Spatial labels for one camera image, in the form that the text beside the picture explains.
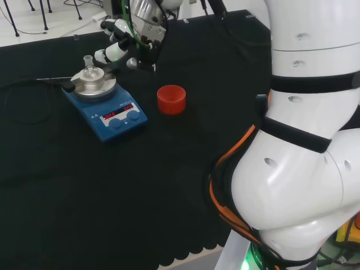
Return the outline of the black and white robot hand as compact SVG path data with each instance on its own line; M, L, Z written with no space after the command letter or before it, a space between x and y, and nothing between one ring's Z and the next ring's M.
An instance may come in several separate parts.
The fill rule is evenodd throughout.
M139 18L132 23L123 19L106 19L100 28L109 36L111 45L94 53L94 59L113 67L126 64L130 69L156 70L157 58L166 30Z

